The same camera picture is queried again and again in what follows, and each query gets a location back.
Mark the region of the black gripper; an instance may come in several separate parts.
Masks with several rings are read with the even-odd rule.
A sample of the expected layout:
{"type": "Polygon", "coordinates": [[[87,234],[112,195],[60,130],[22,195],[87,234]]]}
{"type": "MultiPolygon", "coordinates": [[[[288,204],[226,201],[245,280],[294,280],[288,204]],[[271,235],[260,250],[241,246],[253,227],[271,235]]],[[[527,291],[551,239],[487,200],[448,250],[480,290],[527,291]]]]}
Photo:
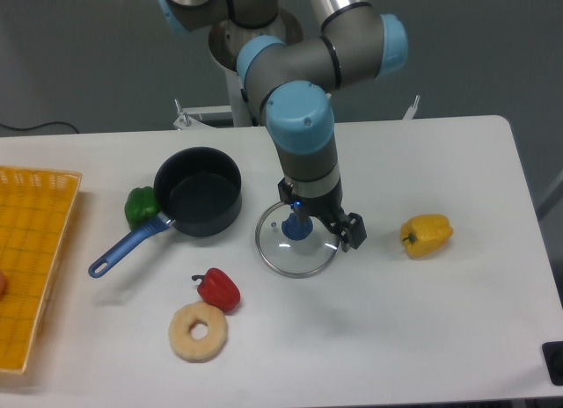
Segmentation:
{"type": "Polygon", "coordinates": [[[367,232],[362,217],[357,213],[346,214],[341,206],[341,181],[319,197],[304,197],[295,193],[284,179],[278,183],[278,191],[281,202],[290,206],[300,225],[305,226],[309,217],[315,217],[329,231],[338,232],[343,251],[356,250],[365,241],[367,232]]]}

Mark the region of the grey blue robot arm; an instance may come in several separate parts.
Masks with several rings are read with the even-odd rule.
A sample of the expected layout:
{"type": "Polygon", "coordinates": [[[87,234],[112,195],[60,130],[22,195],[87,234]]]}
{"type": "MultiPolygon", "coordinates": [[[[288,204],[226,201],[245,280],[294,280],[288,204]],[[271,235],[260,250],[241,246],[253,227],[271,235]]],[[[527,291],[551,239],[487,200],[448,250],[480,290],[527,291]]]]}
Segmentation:
{"type": "Polygon", "coordinates": [[[208,28],[214,59],[238,76],[249,114],[270,134],[284,174],[281,202],[300,220],[317,218],[343,250],[359,247],[362,218],[341,206],[331,93],[401,69],[408,57],[402,22],[370,0],[310,0],[317,38],[278,0],[158,0],[171,26],[208,28]]]}

